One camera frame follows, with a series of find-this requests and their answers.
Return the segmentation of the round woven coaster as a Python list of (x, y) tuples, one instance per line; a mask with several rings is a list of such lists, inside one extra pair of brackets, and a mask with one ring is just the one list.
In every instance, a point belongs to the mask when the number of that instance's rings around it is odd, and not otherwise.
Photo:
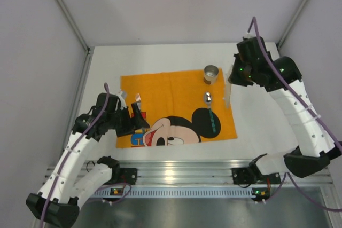
[(231, 86), (232, 84), (230, 83), (230, 75), (232, 73), (232, 68), (233, 65), (230, 66), (228, 72), (227, 72), (227, 77), (225, 80), (225, 88), (224, 88), (224, 103), (225, 103), (225, 107), (226, 109), (229, 108), (230, 106), (230, 95), (231, 95)]

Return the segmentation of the fork with teal handle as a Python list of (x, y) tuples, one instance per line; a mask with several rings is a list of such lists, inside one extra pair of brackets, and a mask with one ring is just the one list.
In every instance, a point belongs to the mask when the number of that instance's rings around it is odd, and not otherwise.
[(147, 123), (144, 120), (141, 112), (141, 107), (142, 107), (142, 101), (141, 101), (141, 95), (139, 93), (136, 94), (135, 96), (135, 104), (138, 108), (138, 123), (141, 127), (141, 130), (145, 133), (147, 131)]

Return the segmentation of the metal cup with cork band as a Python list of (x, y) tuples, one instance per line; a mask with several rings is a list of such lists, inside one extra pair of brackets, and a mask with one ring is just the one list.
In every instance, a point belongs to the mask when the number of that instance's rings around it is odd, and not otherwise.
[(211, 85), (216, 82), (219, 75), (219, 68), (214, 65), (207, 65), (204, 68), (203, 80), (206, 84)]

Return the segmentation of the spoon with teal handle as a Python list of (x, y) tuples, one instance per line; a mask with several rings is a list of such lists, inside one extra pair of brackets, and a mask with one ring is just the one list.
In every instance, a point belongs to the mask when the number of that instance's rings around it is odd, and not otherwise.
[(211, 96), (211, 94), (209, 92), (205, 92), (205, 94), (204, 94), (204, 102), (205, 102), (205, 104), (208, 107), (209, 116), (210, 116), (210, 119), (211, 119), (212, 131), (213, 131), (213, 133), (216, 133), (214, 116), (213, 116), (213, 112), (212, 112), (212, 109), (211, 109), (212, 96)]

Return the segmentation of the orange Mickey Mouse placemat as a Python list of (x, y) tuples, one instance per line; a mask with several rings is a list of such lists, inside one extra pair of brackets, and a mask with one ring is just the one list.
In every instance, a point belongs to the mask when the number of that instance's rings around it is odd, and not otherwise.
[[(224, 77), (208, 85), (202, 70), (123, 76), (121, 89), (133, 103), (141, 95), (143, 118), (150, 125), (133, 135), (120, 137), (118, 148), (177, 146), (236, 139), (237, 132), (231, 108), (224, 103)], [(216, 133), (212, 131), (204, 94), (212, 96), (211, 109)]]

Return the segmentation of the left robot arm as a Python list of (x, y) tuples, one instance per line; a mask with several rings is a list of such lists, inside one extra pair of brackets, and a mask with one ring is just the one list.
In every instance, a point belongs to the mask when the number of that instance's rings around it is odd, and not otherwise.
[(40, 225), (72, 227), (85, 202), (103, 185), (115, 184), (121, 178), (120, 162), (102, 156), (80, 180), (83, 164), (102, 136), (113, 130), (117, 137), (132, 135), (149, 124), (141, 112), (141, 97), (135, 96), (130, 107), (126, 93), (100, 93), (89, 112), (78, 116), (69, 141), (53, 172), (37, 193), (31, 193), (26, 205)]

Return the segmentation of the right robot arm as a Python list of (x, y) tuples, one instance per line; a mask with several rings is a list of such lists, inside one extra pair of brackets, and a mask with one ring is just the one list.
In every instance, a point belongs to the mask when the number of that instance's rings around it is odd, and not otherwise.
[(251, 180), (258, 182), (280, 172), (305, 178), (340, 157), (340, 142), (320, 124), (296, 63), (286, 56), (272, 60), (263, 38), (255, 36), (243, 38), (237, 49), (228, 81), (245, 87), (263, 87), (282, 110), (298, 142), (292, 150), (265, 153), (253, 159), (247, 167)]

